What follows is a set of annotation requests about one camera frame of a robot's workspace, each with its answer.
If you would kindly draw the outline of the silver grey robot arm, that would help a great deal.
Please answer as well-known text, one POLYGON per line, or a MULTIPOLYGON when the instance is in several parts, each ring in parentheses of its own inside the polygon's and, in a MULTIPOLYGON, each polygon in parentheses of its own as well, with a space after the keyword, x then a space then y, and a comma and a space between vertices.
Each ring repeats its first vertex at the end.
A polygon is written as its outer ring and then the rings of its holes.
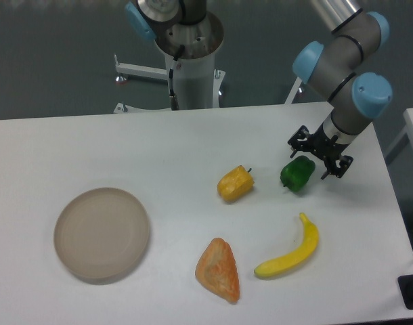
MULTIPOLYGON (((332 106, 332 112, 314 133, 301 127, 289 145, 293 152, 319 158, 326 175, 342 177, 353 161, 344 155, 345 149, 391 102, 392 88, 384 77, 355 73, 385 44, 390 28, 384 16, 364 11, 357 1, 313 1, 312 7, 334 39, 329 45, 306 45, 292 69, 332 106)), ((125 14, 132 29, 155 42, 165 57, 171 109, 217 107, 215 54, 224 30, 206 2, 130 1, 125 14)))

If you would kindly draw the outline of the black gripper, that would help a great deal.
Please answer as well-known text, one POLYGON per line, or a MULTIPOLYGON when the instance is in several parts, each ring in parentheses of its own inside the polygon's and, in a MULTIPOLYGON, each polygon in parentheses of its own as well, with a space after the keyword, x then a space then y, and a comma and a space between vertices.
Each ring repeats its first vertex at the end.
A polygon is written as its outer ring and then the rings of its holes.
POLYGON ((309 129, 302 125, 287 142, 292 150, 290 158, 293 158, 297 152, 311 152, 324 161, 326 171, 322 174, 321 179, 325 179, 329 175, 342 178, 351 166, 353 157, 341 155, 345 150, 345 145, 338 144, 337 139, 336 135, 328 138, 323 130, 317 130, 312 135, 309 129))

